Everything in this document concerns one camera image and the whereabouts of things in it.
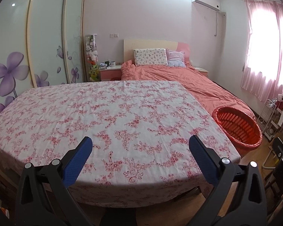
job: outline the red laundry basket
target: red laundry basket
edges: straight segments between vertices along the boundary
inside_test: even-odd
[[[121,81],[122,79],[120,77],[114,77],[110,79],[111,81]]]
[[[213,111],[212,117],[241,157],[257,149],[261,144],[262,133],[258,124],[244,112],[232,107],[220,106]]]

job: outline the curtain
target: curtain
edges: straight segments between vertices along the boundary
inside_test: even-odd
[[[241,87],[261,102],[283,93],[283,5],[246,0],[248,49]]]

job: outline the silver screw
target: silver screw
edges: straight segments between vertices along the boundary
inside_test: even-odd
[[[29,162],[29,163],[26,163],[24,167],[25,167],[25,168],[30,168],[30,167],[31,167],[31,163],[30,163],[30,162]]]
[[[58,165],[60,163],[59,159],[54,159],[51,164],[53,164],[54,166]]]
[[[252,167],[257,167],[257,163],[255,161],[251,161],[251,166]]]
[[[224,164],[229,164],[231,161],[227,158],[222,158],[221,160]]]

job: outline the bedspread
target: bedspread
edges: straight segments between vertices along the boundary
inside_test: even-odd
[[[242,100],[200,74],[189,63],[186,63],[185,68],[153,65],[136,67],[132,61],[128,61],[122,65],[122,80],[178,81],[210,115],[217,107],[226,105],[239,109],[252,118],[255,117]]]
[[[220,157],[240,156],[178,82],[114,81],[30,89],[0,113],[0,165],[49,164],[84,136],[93,151],[69,189],[86,204],[140,207],[203,184],[188,147],[197,134]]]

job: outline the floral tablecloth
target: floral tablecloth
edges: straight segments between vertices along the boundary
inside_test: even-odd
[[[74,198],[104,207],[168,201],[205,182],[188,148],[197,134],[220,157],[240,156],[178,82],[114,81],[30,89],[0,113],[0,165],[49,164],[84,136],[93,151]]]

